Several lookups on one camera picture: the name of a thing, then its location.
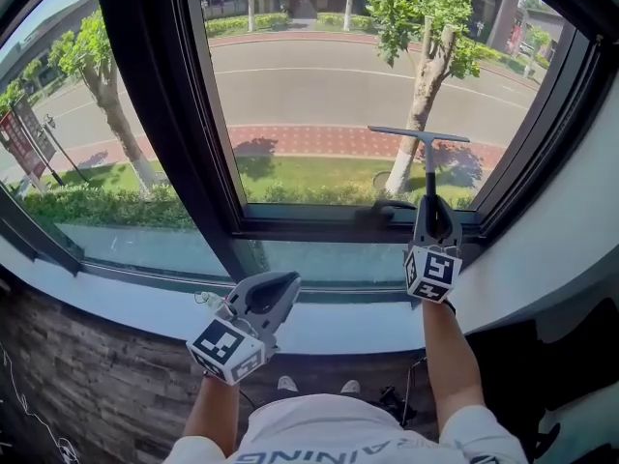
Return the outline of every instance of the white t-shirt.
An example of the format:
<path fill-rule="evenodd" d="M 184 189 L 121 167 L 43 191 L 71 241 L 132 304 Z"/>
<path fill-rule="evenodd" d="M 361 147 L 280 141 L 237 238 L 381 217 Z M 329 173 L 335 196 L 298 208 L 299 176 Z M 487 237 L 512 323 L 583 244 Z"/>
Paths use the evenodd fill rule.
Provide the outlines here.
<path fill-rule="evenodd" d="M 526 463 L 516 437 L 485 407 L 465 407 L 435 444 L 401 429 L 362 400 L 317 394 L 273 402 L 250 416 L 227 459 L 208 438 L 181 438 L 164 464 L 513 464 Z"/>

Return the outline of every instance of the window glass pane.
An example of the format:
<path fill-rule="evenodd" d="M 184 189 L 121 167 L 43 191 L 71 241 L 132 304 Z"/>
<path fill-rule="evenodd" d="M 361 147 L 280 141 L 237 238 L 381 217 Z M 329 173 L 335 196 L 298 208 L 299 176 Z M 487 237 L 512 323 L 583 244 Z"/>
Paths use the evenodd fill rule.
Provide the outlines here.
<path fill-rule="evenodd" d="M 137 119 L 98 0 L 28 15 L 0 49 L 0 95 L 0 181 L 58 242 L 89 261 L 227 277 Z"/>
<path fill-rule="evenodd" d="M 304 287 L 405 288 L 403 244 L 259 241 L 253 253 L 265 270 L 301 275 Z"/>
<path fill-rule="evenodd" d="M 250 0 L 233 18 L 205 14 L 249 202 L 370 203 L 385 188 L 417 202 L 425 150 L 373 125 L 469 137 L 435 143 L 439 193 L 469 206 L 545 80 L 565 20 L 541 0 L 399 1 L 415 17 L 398 29 L 388 0 Z M 424 13 L 434 17 L 426 54 Z M 445 24 L 455 39 L 442 45 Z"/>

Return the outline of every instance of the red brick sidewalk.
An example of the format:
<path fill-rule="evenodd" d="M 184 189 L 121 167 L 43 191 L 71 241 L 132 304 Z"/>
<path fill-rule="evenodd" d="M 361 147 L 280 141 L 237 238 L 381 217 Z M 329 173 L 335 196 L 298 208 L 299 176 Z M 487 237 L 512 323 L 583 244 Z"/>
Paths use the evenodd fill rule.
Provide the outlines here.
<path fill-rule="evenodd" d="M 228 46 L 230 44 L 241 43 L 256 43 L 256 42 L 278 42 L 287 41 L 323 41 L 323 42 L 346 42 L 346 43 L 361 43 L 361 44 L 377 44 L 376 37 L 369 35 L 361 35 L 354 33 L 324 33 L 320 31 L 277 31 L 272 33 L 256 33 L 241 36 L 230 36 L 227 38 L 211 38 L 209 46 L 217 48 L 218 46 Z M 411 51 L 421 51 L 420 43 L 411 43 L 408 46 Z M 508 79 L 526 86 L 529 89 L 537 91 L 539 86 L 530 80 L 525 79 L 521 75 L 507 71 L 499 66 L 490 64 L 489 62 L 481 62 L 480 68 L 497 75 L 502 75 Z"/>
<path fill-rule="evenodd" d="M 337 126 L 241 126 L 228 128 L 230 142 L 239 157 L 291 156 L 334 157 L 392 160 L 398 152 L 399 137 L 372 132 L 367 128 Z M 145 134 L 136 137 L 149 160 L 157 157 Z M 447 157 L 459 165 L 475 164 L 492 170 L 505 153 L 505 148 L 481 143 L 441 142 L 437 161 Z M 80 167 L 126 162 L 116 140 L 71 148 L 69 156 Z M 57 153 L 52 166 L 59 172 L 71 170 L 62 154 Z"/>

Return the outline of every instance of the foot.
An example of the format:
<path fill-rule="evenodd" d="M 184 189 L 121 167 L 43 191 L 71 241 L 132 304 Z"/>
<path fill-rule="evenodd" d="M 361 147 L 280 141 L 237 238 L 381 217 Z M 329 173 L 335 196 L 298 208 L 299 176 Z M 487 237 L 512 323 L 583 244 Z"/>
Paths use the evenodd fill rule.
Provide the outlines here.
<path fill-rule="evenodd" d="M 278 381 L 278 390 L 291 392 L 299 391 L 299 389 L 297 389 L 297 384 L 295 384 L 292 378 L 290 378 L 289 376 L 280 377 L 280 380 Z"/>
<path fill-rule="evenodd" d="M 339 393 L 360 393 L 361 385 L 357 380 L 348 380 Z"/>

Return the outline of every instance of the sky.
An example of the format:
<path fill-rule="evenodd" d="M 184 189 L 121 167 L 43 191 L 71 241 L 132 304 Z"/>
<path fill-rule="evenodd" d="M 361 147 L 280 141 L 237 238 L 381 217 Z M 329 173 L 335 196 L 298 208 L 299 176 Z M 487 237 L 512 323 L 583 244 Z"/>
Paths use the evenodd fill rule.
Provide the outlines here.
<path fill-rule="evenodd" d="M 58 11 L 61 11 L 76 1 L 77 0 L 43 0 L 43 2 L 21 22 L 15 32 L 4 43 L 2 48 L 0 48 L 0 62 L 7 53 L 9 53 L 9 50 L 13 48 L 14 44 L 23 42 L 23 40 L 50 15 L 56 14 Z"/>

